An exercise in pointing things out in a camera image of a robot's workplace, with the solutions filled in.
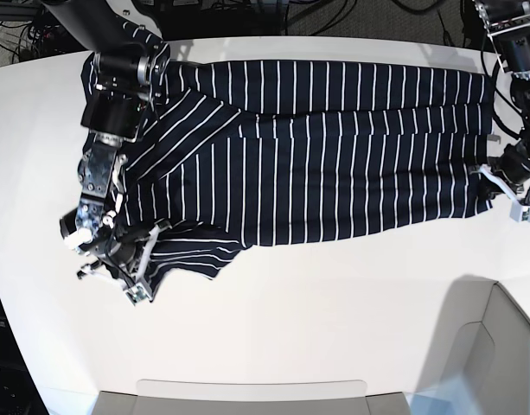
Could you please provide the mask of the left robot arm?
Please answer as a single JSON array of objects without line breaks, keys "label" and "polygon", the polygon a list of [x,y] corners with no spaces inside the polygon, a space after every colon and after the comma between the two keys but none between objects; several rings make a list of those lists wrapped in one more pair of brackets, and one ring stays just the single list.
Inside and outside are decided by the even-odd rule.
[{"label": "left robot arm", "polygon": [[514,108],[522,129],[513,133],[494,116],[495,123],[516,144],[491,159],[482,174],[482,196],[488,200],[505,194],[520,208],[530,208],[530,1],[475,1],[476,11],[497,56],[493,71],[511,76],[510,97],[503,101]]}]

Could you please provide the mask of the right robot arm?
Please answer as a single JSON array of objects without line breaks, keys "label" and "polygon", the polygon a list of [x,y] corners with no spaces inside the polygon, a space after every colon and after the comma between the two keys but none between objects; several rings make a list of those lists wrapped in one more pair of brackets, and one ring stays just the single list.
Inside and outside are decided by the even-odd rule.
[{"label": "right robot arm", "polygon": [[127,225],[125,147],[142,140],[144,126],[163,101],[159,80],[170,57],[169,46],[145,26],[116,14],[106,1],[44,5],[93,51],[89,96],[80,122],[92,140],[77,168],[80,201],[61,218],[61,236],[69,249],[95,258],[80,268],[78,278],[105,267],[132,303],[151,300],[155,291],[145,272],[159,234],[170,223]]}]

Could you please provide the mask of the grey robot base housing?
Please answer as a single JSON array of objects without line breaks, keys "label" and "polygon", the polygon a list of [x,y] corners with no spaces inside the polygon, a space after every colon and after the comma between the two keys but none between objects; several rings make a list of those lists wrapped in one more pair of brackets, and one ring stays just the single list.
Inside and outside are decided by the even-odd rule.
[{"label": "grey robot base housing", "polygon": [[431,339],[393,295],[360,324],[343,380],[274,384],[140,380],[97,414],[530,414],[530,318],[501,283],[453,282]]}]

